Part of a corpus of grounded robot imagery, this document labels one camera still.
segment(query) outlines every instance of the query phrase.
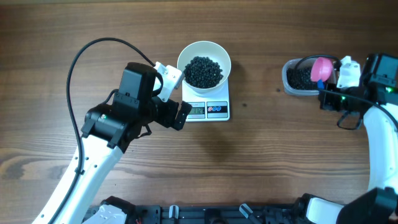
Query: plastic container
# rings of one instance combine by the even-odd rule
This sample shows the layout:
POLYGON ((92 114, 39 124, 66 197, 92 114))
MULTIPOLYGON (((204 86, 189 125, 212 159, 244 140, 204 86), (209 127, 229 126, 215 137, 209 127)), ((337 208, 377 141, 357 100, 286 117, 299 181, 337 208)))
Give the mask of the plastic container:
POLYGON ((212 61, 217 62, 220 65, 220 69, 223 70, 221 72, 223 78, 220 80, 217 86, 212 88, 197 88, 189 85, 185 79, 183 82, 187 84, 187 86, 189 86, 193 91, 201 95, 211 91, 219 90, 223 83, 227 81, 229 73, 231 73, 231 59, 226 50, 222 46, 210 41, 198 41, 192 43, 185 47, 180 53, 177 61, 177 68, 183 72, 185 70, 185 66, 188 65, 196 56, 209 57, 212 59, 212 61))
MULTIPOLYGON (((289 68, 294 68, 296 66, 297 62, 299 62, 300 60, 301 60, 301 58, 290 60, 290 61, 286 62, 286 64, 284 65, 284 67, 282 69, 282 81, 284 83, 285 92, 289 95, 294 95, 294 96, 316 96, 316 95, 319 95, 318 90, 296 90, 296 89, 292 88, 289 85, 289 83, 287 82, 287 70, 289 68)), ((312 65, 315 63, 315 61, 316 61, 316 58, 310 58, 308 60, 305 60, 304 62, 302 62, 300 64, 299 68, 312 67, 312 65)), ((333 73, 330 75, 330 78, 328 79, 328 83, 336 83, 335 70, 333 70, 333 73)))

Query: white bowl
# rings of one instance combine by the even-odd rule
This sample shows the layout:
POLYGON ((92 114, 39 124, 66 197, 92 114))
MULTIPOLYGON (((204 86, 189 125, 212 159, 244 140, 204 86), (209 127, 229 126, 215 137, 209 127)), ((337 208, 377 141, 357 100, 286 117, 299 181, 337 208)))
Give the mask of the white bowl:
POLYGON ((188 65, 196 56, 209 57, 212 59, 212 61, 217 62, 220 65, 220 69, 223 70, 221 72, 223 78, 220 80, 217 86, 212 88, 197 88, 189 85, 185 79, 183 82, 187 84, 193 91, 199 94, 220 89, 223 86, 223 83, 228 79, 229 73, 231 72, 231 59, 228 53, 222 46, 214 42, 198 41, 188 45, 182 50, 180 56, 178 57, 177 68, 183 72, 185 70, 185 66, 188 65))

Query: pink scoop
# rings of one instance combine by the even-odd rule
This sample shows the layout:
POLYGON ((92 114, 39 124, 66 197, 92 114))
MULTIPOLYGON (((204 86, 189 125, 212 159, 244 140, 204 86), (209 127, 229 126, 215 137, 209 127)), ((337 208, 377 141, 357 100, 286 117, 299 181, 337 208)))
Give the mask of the pink scoop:
POLYGON ((333 72, 333 64, 328 58, 320 57, 318 58, 312 66, 311 69, 311 81, 317 82, 322 80, 325 82, 329 79, 331 73, 333 72))

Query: white bracket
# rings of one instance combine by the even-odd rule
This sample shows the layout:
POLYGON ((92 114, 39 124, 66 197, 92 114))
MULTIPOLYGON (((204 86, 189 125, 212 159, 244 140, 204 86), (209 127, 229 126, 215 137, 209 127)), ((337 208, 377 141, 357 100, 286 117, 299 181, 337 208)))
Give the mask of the white bracket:
MULTIPOLYGON (((183 80, 182 72, 171 65, 165 67, 160 62, 156 62, 156 66, 154 68, 163 77, 163 89, 157 96, 163 102, 167 102, 173 89, 179 88, 181 81, 183 80)), ((160 81, 156 78, 154 90, 157 90, 158 88, 160 88, 160 81)))
POLYGON ((340 74, 337 80, 337 88, 348 88, 359 86, 361 77, 361 68, 359 63, 351 60, 351 56, 345 56, 341 59, 340 74))
POLYGON ((169 218, 178 219, 179 213, 180 213, 180 207, 178 207, 178 205, 172 205, 172 206, 170 206, 170 209, 169 209, 169 218))

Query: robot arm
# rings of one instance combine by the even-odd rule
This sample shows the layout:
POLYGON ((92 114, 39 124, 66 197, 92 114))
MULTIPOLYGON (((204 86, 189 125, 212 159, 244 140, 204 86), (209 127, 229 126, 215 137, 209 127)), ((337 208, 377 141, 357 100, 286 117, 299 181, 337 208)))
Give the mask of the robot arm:
POLYGON ((398 193, 398 92, 396 76, 398 58, 370 55, 360 74, 359 65, 345 57, 337 85, 327 85, 320 94, 321 109, 356 111, 363 118, 369 139, 370 178, 368 193, 346 206, 322 198, 311 198, 306 218, 319 224, 378 223, 386 220, 397 206, 398 193), (377 106, 339 94, 352 95, 375 102, 377 106))
MULTIPOLYGON (((180 70, 170 65, 165 67, 159 62, 155 69, 139 63, 127 65, 112 105, 100 104, 86 114, 85 124, 81 129, 83 171, 54 223, 82 222, 107 174, 119 162, 129 143, 143 136, 139 136, 143 126, 148 130, 146 134, 151 133, 147 124, 152 121, 166 128, 183 128, 192 107, 182 102, 178 112, 178 103, 169 99, 172 90, 178 88, 182 79, 180 70), (156 90, 161 91, 153 96, 156 90)), ((75 176, 78 157, 76 149, 57 188, 33 223, 50 222, 75 176)), ((109 219, 112 223, 124 223, 126 214, 112 213, 112 216, 100 218, 103 221, 109 219)))

